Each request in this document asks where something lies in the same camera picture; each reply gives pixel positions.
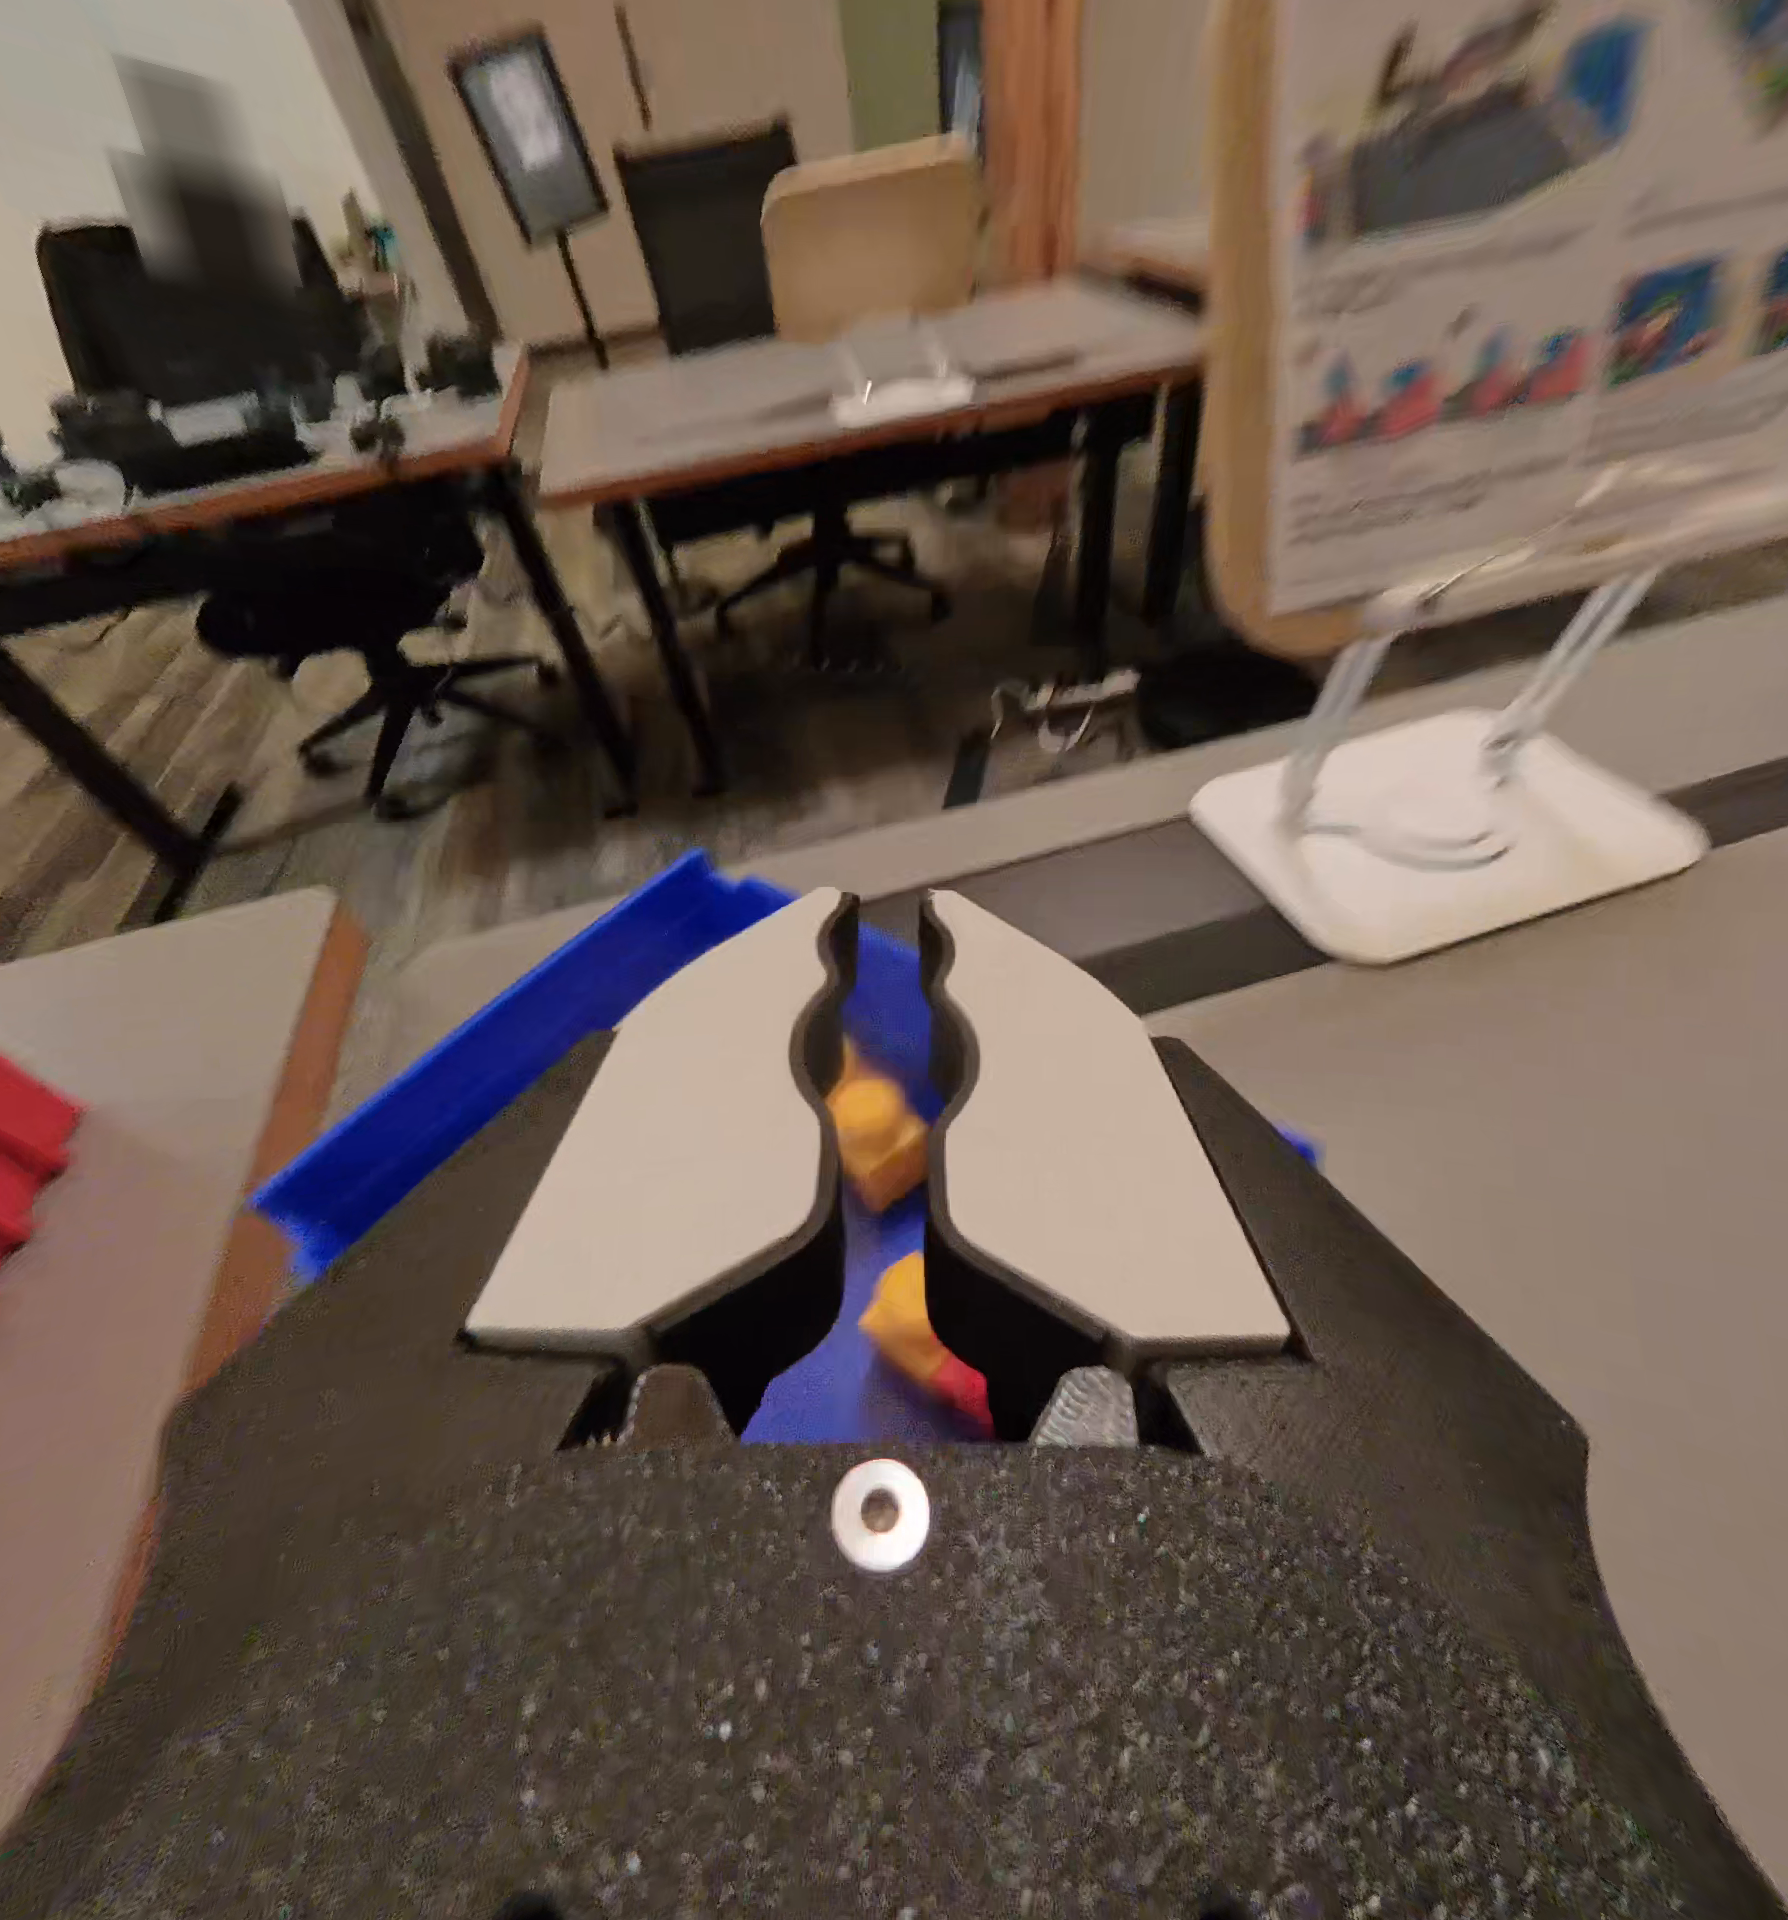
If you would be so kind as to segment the blue plastic bin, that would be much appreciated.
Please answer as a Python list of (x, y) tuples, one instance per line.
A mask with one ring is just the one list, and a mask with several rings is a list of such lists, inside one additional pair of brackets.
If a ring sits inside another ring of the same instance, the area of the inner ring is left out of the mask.
[[(361, 1246), (361, 1242), (389, 1220), (412, 1191), (436, 1174), (458, 1148), (476, 1140), (503, 1111), (531, 1091), (550, 1068), (560, 1068), (582, 1048), (593, 1051), (593, 1068), (602, 1065), (608, 1042), (622, 1022), (685, 965), (706, 958), (721, 942), (773, 917), (801, 895), (788, 895), (763, 882), (728, 882), (714, 874), (702, 856), (663, 874), (619, 907), (602, 914), (570, 946), (526, 971), (503, 990), (476, 1016), (458, 1023), (447, 1039), (431, 1048), (415, 1065), (403, 1068), (383, 1091), (367, 1100), (357, 1114), (339, 1122), (330, 1136), (307, 1148), (278, 1178), (258, 1191), (258, 1210), (268, 1213), (301, 1256), (307, 1277), (322, 1277), (333, 1261)], [(860, 914), (860, 969), (844, 1000), (843, 1033), (873, 1065), (901, 1078), (918, 1104), (930, 1132), (941, 1117), (941, 1093), (930, 1072), (930, 1007), (920, 979), (920, 926), (911, 942), (901, 942), (862, 923)], [(1190, 1059), (1166, 1055), (1177, 1087), (1190, 1111)], [(1203, 1142), (1216, 1148), (1210, 1132), (1195, 1122)], [(1293, 1281), (1275, 1274), (1265, 1229), (1249, 1217), (1249, 1207), (1235, 1181), (1219, 1172), (1227, 1196), (1243, 1213), (1243, 1223), (1265, 1261), (1265, 1271), (1293, 1316), (1293, 1351), (1265, 1359), (1226, 1364), (1171, 1364), (1155, 1365), (1148, 1380), (1164, 1378), (1181, 1365), (1275, 1365), (1306, 1364), (1312, 1341), (1301, 1326)], [(487, 1274), (508, 1242), (499, 1229), (497, 1249), (476, 1256), (467, 1281), (467, 1307), (487, 1281)], [(844, 1294), (847, 1294), (847, 1227), (844, 1227)], [(862, 1412), (827, 1412), (814, 1388), (793, 1393), (789, 1380), (817, 1365), (825, 1368), (836, 1326), (830, 1335), (782, 1374), (763, 1399), (747, 1438), (809, 1442), (809, 1438), (866, 1438), (873, 1425)]]

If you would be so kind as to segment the power strip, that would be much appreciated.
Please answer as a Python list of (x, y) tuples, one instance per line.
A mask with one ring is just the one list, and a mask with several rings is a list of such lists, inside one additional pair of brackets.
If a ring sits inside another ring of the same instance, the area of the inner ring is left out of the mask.
[(1082, 682), (1005, 678), (986, 697), (986, 731), (976, 734), (976, 739), (991, 749), (1005, 734), (1024, 731), (1046, 756), (1069, 756), (1091, 737), (1105, 713), (1130, 708), (1137, 694), (1137, 666), (1114, 666), (1101, 678)]

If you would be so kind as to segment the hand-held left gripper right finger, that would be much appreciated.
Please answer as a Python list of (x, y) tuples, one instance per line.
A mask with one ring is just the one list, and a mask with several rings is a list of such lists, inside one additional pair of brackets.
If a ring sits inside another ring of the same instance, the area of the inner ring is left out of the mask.
[(1171, 1068), (1114, 991), (959, 890), (920, 906), (927, 1316), (1024, 1438), (1078, 1368), (1293, 1351), (1293, 1316)]

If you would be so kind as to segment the black office chair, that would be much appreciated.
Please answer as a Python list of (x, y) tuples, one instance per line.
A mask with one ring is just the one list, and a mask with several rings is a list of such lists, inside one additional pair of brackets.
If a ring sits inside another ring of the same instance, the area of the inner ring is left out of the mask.
[[(777, 114), (693, 138), (615, 146), (619, 186), (643, 246), (674, 357), (769, 339), (775, 325), (763, 249), (763, 199), (777, 175), (798, 163), (793, 122)], [(927, 594), (943, 620), (952, 597), (915, 559), (905, 536), (866, 536), (843, 507), (817, 507), (809, 533), (732, 591), (712, 601), (714, 633), (735, 630), (737, 607), (809, 578), (809, 649), (825, 653), (825, 623), (844, 568), (869, 571)]]
[(236, 539), (201, 597), (194, 634), (210, 656), (256, 660), (285, 682), (317, 659), (357, 659), (361, 700), (306, 734), (296, 756), (312, 776), (330, 776), (330, 746), (378, 724), (362, 797), (380, 820), (406, 820), (419, 803), (391, 788), (391, 769), (415, 723), (438, 724), (463, 711), (545, 755), (560, 746), (544, 720), (474, 691), (506, 672), (529, 672), (545, 691), (558, 684), (550, 660), (425, 660), (406, 649), (409, 634), (458, 627), (452, 597), (479, 579), (486, 559), (474, 513), (449, 497), (367, 497)]

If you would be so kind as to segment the framed screen on stand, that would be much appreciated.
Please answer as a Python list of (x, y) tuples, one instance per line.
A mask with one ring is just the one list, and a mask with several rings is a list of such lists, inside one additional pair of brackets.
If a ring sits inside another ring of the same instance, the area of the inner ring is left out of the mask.
[(593, 362), (609, 372), (613, 353), (573, 259), (573, 238), (602, 222), (609, 199), (545, 28), (474, 41), (449, 56), (447, 73), (522, 244), (554, 246)]

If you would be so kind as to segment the white document stand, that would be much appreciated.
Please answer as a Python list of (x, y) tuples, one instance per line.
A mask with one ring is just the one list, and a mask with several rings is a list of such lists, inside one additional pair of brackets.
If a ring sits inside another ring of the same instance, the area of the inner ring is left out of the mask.
[(1388, 969), (1689, 874), (1709, 836), (1674, 803), (1554, 739), (1560, 702), (1613, 640), (1658, 562), (1603, 571), (1521, 694), (1354, 734), (1394, 646), (1470, 585), (1560, 556), (1561, 530), (1625, 484), (1603, 466), (1539, 533), (1368, 602), (1296, 746), (1207, 781), (1187, 819), (1293, 926), (1348, 965)]
[(870, 428), (959, 411), (979, 394), (979, 381), (930, 327), (853, 334), (834, 341), (830, 420)]

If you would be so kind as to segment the wooden edged desk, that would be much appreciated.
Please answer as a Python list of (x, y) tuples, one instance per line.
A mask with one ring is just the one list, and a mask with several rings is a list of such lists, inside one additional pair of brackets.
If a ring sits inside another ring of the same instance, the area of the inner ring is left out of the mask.
[(817, 507), (847, 511), (1075, 460), (1081, 507), (1066, 644), (1081, 672), (1101, 678), (1120, 456), (1164, 431), (1145, 615), (1161, 620), (1172, 607), (1195, 484), (1207, 318), (1120, 282), (1069, 276), (866, 334), (915, 325), (936, 330), (973, 372), (970, 405), (840, 428), (830, 420), (834, 341), (788, 339), (644, 359), (567, 383), (550, 404), (541, 505), (586, 507), (615, 530), (669, 700), (689, 729), (701, 797), (727, 791), (727, 755), (643, 513), (669, 507), (669, 539), (683, 544)]
[(0, 1837), (124, 1639), (172, 1416), (287, 1296), (248, 1198), (319, 1136), (367, 949), (296, 890), (0, 965), (0, 1051), (85, 1111), (0, 1284)]
[(355, 418), (362, 443), (333, 440), (333, 420), (306, 431), (307, 460), (240, 472), (185, 492), (127, 501), (59, 497), (0, 511), (0, 713), (26, 734), (127, 837), (153, 856), (166, 878), (151, 923), (168, 923), (222, 856), (240, 810), (227, 787), (203, 824), (168, 813), (61, 702), (7, 649), (8, 637), (82, 617), (194, 601), (227, 589), (294, 589), (333, 565), (330, 539), (383, 530), (375, 568), (406, 568), (412, 515), (494, 515), (522, 568), (579, 713), (602, 749), (615, 801), (609, 819), (637, 816), (637, 743), (579, 627), (564, 579), (545, 555), (515, 459), (529, 386), (522, 347), (497, 347), (497, 392), (406, 404)]

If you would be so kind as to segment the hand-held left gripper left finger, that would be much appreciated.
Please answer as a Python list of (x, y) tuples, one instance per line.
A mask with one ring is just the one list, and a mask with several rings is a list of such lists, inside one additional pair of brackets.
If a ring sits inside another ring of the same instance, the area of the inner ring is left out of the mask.
[(860, 900), (817, 888), (644, 998), (467, 1307), (465, 1345), (631, 1378), (690, 1365), (750, 1426), (844, 1296), (827, 1097), (856, 969)]

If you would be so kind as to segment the black computer monitor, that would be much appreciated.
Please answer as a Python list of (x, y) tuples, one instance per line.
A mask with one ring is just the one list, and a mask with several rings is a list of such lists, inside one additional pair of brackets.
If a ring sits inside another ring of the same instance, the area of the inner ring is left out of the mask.
[(124, 222), (45, 225), (36, 265), (72, 392), (197, 405), (271, 381), (355, 375), (367, 353), (362, 315), (301, 214), (290, 240), (299, 286), (271, 295), (164, 276)]

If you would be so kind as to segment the pile of colourful toy blocks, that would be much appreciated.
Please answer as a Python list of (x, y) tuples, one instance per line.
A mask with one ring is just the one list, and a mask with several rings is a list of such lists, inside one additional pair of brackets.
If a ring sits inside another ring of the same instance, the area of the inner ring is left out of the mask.
[(895, 1072), (850, 1039), (827, 1093), (847, 1198), (840, 1351), (862, 1412), (952, 1442), (991, 1442), (986, 1380), (937, 1336), (927, 1301), (930, 1126)]

